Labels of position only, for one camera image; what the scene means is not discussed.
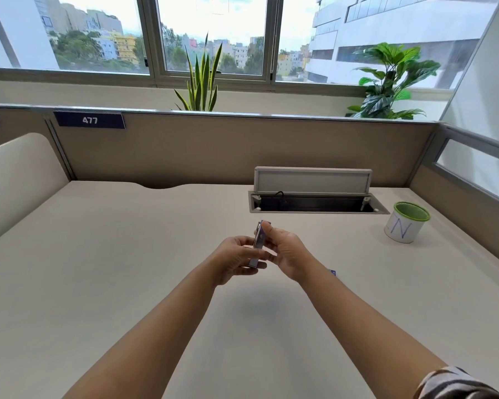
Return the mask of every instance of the green rim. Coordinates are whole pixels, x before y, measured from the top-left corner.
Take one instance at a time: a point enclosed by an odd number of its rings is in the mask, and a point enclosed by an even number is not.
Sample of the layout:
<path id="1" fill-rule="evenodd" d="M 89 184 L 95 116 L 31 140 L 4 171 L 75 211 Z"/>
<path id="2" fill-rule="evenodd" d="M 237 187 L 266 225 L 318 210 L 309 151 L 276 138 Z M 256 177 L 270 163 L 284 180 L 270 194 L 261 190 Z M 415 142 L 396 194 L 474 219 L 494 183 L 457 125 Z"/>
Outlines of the green rim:
<path id="1" fill-rule="evenodd" d="M 398 201 L 394 204 L 394 210 L 412 221 L 425 222 L 431 219 L 431 215 L 426 209 L 408 201 Z"/>

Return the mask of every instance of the hand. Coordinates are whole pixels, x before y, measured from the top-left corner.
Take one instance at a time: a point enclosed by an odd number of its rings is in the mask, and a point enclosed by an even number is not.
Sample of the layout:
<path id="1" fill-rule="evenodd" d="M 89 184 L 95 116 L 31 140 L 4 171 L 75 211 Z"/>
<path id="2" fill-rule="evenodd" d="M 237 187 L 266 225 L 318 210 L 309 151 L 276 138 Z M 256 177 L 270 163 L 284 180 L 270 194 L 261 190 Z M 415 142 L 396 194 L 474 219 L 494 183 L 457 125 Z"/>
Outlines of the hand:
<path id="1" fill-rule="evenodd" d="M 257 268 L 248 268 L 250 259 L 271 260 L 272 254 L 264 249 L 253 249 L 251 237 L 230 237 L 225 239 L 204 261 L 204 266 L 213 271 L 215 286 L 223 286 L 234 275 L 256 275 L 266 262 L 259 261 Z"/>
<path id="2" fill-rule="evenodd" d="M 301 283 L 306 276 L 307 267 L 319 263 L 305 247 L 296 234 L 274 228 L 269 222 L 261 225 L 266 234 L 265 247 L 277 253 L 271 262 L 292 280 Z"/>

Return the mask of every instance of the white desk surface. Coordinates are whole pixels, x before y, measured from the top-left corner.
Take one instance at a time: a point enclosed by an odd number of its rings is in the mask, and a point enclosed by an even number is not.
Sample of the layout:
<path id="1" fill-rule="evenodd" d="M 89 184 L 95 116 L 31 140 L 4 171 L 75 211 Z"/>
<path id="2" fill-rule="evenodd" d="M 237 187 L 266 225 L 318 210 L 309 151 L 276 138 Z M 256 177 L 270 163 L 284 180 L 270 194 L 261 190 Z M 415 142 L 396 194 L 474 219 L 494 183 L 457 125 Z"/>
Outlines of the white desk surface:
<path id="1" fill-rule="evenodd" d="M 251 186 L 71 182 L 0 238 L 0 399 L 58 398 L 226 236 L 261 217 L 441 358 L 499 389 L 499 261 L 433 220 L 412 245 L 387 215 L 250 214 Z M 165 398 L 366 398 L 301 288 L 271 265 L 220 287 Z"/>

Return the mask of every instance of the potted plant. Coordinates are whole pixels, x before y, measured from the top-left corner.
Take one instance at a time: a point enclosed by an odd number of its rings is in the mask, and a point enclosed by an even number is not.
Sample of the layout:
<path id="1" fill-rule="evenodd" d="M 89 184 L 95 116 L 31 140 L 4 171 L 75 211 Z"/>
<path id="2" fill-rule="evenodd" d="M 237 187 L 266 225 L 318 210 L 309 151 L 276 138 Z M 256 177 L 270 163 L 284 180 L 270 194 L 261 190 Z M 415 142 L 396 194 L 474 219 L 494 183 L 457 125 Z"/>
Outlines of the potted plant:
<path id="1" fill-rule="evenodd" d="M 407 109 L 394 112 L 392 105 L 397 100 L 410 99 L 409 86 L 436 75 L 440 64 L 433 60 L 419 62 L 421 48 L 419 46 L 403 50 L 403 45 L 389 45 L 380 43 L 369 49 L 355 52 L 370 59 L 374 64 L 385 66 L 385 71 L 371 67 L 359 67 L 361 70 L 372 74 L 375 78 L 362 77 L 360 86 L 366 86 L 366 99 L 362 106 L 350 106 L 346 117 L 374 117 L 378 119 L 407 119 L 413 120 L 414 115 L 424 115 L 421 109 Z"/>
<path id="2" fill-rule="evenodd" d="M 214 86 L 214 78 L 217 73 L 220 56 L 222 55 L 222 45 L 220 45 L 218 52 L 215 56 L 213 56 L 213 60 L 211 61 L 209 58 L 209 52 L 207 51 L 208 38 L 209 35 L 207 34 L 207 36 L 205 37 L 205 47 L 202 55 L 202 63 L 198 63 L 198 56 L 196 56 L 196 68 L 194 71 L 190 63 L 190 57 L 188 56 L 187 48 L 185 47 L 188 68 L 190 71 L 190 82 L 187 81 L 189 101 L 187 102 L 175 89 L 174 92 L 183 103 L 183 107 L 186 111 L 212 112 L 214 105 L 216 104 L 218 85 L 216 87 Z M 183 110 L 178 104 L 176 104 L 176 106 L 180 111 Z"/>

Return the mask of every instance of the pen holder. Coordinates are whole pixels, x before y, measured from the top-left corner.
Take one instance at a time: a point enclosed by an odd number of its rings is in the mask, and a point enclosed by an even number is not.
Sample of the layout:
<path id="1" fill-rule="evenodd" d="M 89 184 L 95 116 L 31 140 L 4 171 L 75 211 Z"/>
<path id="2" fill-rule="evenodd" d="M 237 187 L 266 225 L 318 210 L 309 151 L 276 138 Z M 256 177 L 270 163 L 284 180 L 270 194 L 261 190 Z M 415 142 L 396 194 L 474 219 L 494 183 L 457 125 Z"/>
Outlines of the pen holder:
<path id="1" fill-rule="evenodd" d="M 431 219 L 429 212 L 414 203 L 400 201 L 386 223 L 384 232 L 394 241 L 409 244 L 416 239 L 424 223 Z"/>

